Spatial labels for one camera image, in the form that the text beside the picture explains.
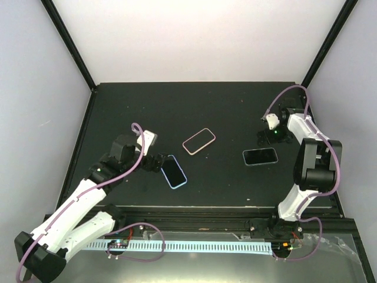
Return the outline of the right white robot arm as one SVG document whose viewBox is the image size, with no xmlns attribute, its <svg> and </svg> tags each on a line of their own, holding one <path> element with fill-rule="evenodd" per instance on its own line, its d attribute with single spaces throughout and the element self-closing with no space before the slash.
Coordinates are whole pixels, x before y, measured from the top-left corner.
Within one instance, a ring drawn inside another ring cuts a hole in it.
<svg viewBox="0 0 377 283">
<path fill-rule="evenodd" d="M 270 215 L 267 231 L 272 238 L 286 239 L 298 227 L 301 215 L 313 200 L 331 195 L 339 186 L 342 144 L 325 136 L 302 109 L 280 108 L 262 120 L 267 129 L 258 132 L 259 144 L 300 144 L 293 168 L 294 184 Z"/>
</svg>

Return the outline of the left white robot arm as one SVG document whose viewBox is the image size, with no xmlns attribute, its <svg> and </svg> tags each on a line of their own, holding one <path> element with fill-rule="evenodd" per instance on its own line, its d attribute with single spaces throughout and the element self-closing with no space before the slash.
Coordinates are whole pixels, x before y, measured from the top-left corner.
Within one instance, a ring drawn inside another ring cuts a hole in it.
<svg viewBox="0 0 377 283">
<path fill-rule="evenodd" d="M 110 152 L 90 167 L 71 196 L 44 223 L 16 236 L 19 266 L 41 282 L 52 282 L 90 242 L 108 233 L 121 235 L 127 222 L 114 205 L 105 206 L 86 223 L 81 220 L 136 169 L 160 171 L 166 155 L 148 153 L 156 140 L 157 135 L 148 130 L 136 136 L 118 136 Z"/>
</svg>

